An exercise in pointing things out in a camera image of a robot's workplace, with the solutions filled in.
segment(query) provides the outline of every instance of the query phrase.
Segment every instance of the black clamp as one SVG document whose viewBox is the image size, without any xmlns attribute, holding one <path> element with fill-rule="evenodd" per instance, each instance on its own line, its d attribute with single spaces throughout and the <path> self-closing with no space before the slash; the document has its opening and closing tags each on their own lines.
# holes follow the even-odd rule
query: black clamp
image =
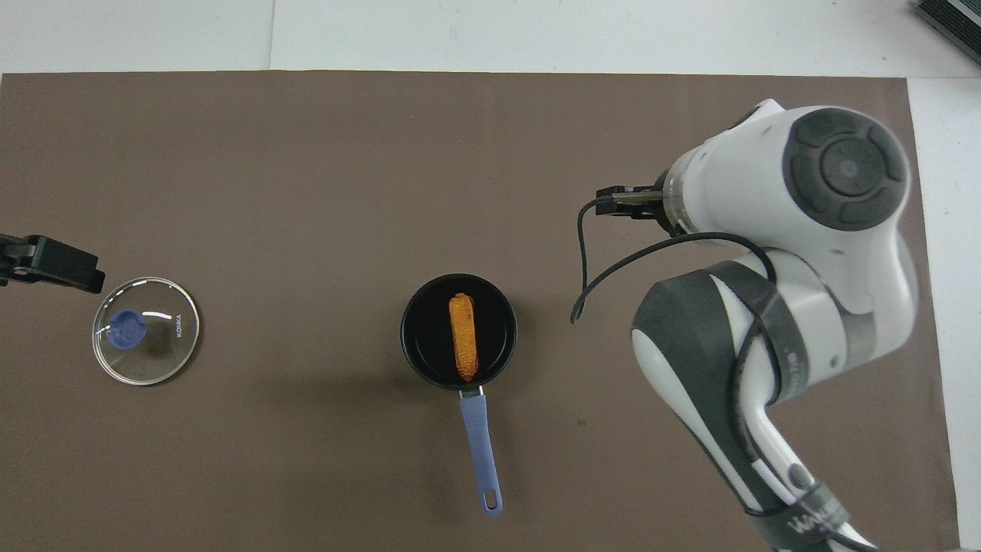
<svg viewBox="0 0 981 552">
<path fill-rule="evenodd" d="M 96 270 L 99 257 L 46 236 L 15 238 L 0 234 L 0 287 L 8 280 L 48 282 L 102 293 L 105 273 Z"/>
</svg>

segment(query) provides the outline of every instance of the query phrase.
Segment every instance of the black cable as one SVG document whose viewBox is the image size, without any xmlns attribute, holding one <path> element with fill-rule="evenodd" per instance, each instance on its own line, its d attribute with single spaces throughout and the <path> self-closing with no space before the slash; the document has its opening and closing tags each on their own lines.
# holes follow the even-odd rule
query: black cable
<svg viewBox="0 0 981 552">
<path fill-rule="evenodd" d="M 610 196 L 597 197 L 596 199 L 591 199 L 588 203 L 583 205 L 582 209 L 579 209 L 579 216 L 576 217 L 576 231 L 579 233 L 579 257 L 583 260 L 583 289 L 586 289 L 587 277 L 589 272 L 586 268 L 586 236 L 583 234 L 583 217 L 589 212 L 591 208 L 605 201 L 612 201 L 613 198 Z"/>
<path fill-rule="evenodd" d="M 643 248 L 637 252 L 629 254 L 626 257 L 610 265 L 610 267 L 607 268 L 606 270 L 602 271 L 602 273 L 600 273 L 599 276 L 596 276 L 596 278 L 592 282 L 590 282 L 588 286 L 585 286 L 583 288 L 583 292 L 579 295 L 579 298 L 576 300 L 575 305 L 573 305 L 572 307 L 572 314 L 569 317 L 570 321 L 573 324 L 579 321 L 579 319 L 583 316 L 583 308 L 586 306 L 586 296 L 589 295 L 590 292 L 594 290 L 595 287 L 598 286 L 600 282 L 602 282 L 607 277 L 609 277 L 610 274 L 613 274 L 614 272 L 630 264 L 631 262 L 634 262 L 635 260 L 644 257 L 646 255 L 649 255 L 655 251 L 660 251 L 664 248 L 670 248 L 671 246 L 676 246 L 677 244 L 683 244 L 686 242 L 697 242 L 700 240 L 720 240 L 723 242 L 732 242 L 734 244 L 739 244 L 740 246 L 749 249 L 749 251 L 752 252 L 754 255 L 756 255 L 756 257 L 759 258 L 760 262 L 763 263 L 763 267 L 766 269 L 766 279 L 772 282 L 774 285 L 776 285 L 777 271 L 773 267 L 773 262 L 771 262 L 770 257 L 766 255 L 766 251 L 763 250 L 763 248 L 761 248 L 757 244 L 753 243 L 752 241 L 743 238 L 742 236 L 737 236 L 735 234 L 727 234 L 725 232 L 700 232 L 697 234 L 684 234 L 682 236 L 677 236 L 675 238 L 664 240 L 663 242 L 658 242 L 652 246 L 647 246 L 646 248 Z M 586 247 L 583 244 L 583 242 L 580 242 L 580 244 L 582 245 L 580 247 L 580 251 L 583 253 L 583 267 L 585 269 Z"/>
</svg>

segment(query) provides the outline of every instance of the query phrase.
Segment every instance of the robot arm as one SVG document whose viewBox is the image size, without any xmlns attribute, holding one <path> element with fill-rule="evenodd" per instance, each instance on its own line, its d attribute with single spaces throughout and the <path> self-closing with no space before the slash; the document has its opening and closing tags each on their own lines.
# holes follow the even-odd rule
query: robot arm
<svg viewBox="0 0 981 552">
<path fill-rule="evenodd" d="M 657 283 L 632 337 L 647 380 L 773 549 L 875 550 L 765 407 L 909 336 L 916 282 L 897 231 L 908 188 L 903 149 L 880 123 L 766 100 L 656 186 L 624 194 L 628 207 L 601 206 L 673 236 L 726 233 L 767 248 L 776 285 L 754 255 Z"/>
</svg>

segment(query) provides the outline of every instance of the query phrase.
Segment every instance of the pan handle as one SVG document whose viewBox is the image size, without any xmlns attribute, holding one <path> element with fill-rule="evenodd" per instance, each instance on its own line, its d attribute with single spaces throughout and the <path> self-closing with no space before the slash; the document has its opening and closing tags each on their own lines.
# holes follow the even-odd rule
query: pan handle
<svg viewBox="0 0 981 552">
<path fill-rule="evenodd" d="M 497 467 L 493 461 L 491 433 L 488 430 L 488 402 L 484 390 L 478 388 L 477 391 L 461 392 L 460 411 L 463 413 L 463 424 L 467 428 L 467 440 L 470 441 L 470 457 L 474 461 L 481 505 L 485 514 L 496 518 L 504 509 L 504 501 L 500 496 Z"/>
</svg>

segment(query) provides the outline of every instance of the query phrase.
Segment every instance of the brown mat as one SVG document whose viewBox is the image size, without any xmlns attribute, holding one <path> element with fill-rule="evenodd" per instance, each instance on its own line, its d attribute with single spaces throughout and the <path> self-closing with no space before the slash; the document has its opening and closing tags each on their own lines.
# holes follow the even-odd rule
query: brown mat
<svg viewBox="0 0 981 552">
<path fill-rule="evenodd" d="M 101 297 L 0 290 L 3 550 L 762 550 L 630 345 L 654 281 L 733 252 L 639 262 L 571 326 L 575 214 L 766 97 L 865 111 L 915 153 L 905 82 L 889 79 L 5 75 L 0 97 L 0 232 L 99 255 L 106 293 L 172 279 L 204 332 L 176 379 L 129 387 L 91 350 Z M 921 286 L 909 343 L 772 415 L 868 538 L 950 548 L 918 188 L 903 229 Z M 594 271 L 664 237 L 594 217 L 587 232 Z M 486 389 L 497 520 L 454 394 L 399 348 L 412 293 L 453 271 L 518 315 L 515 357 Z"/>
</svg>

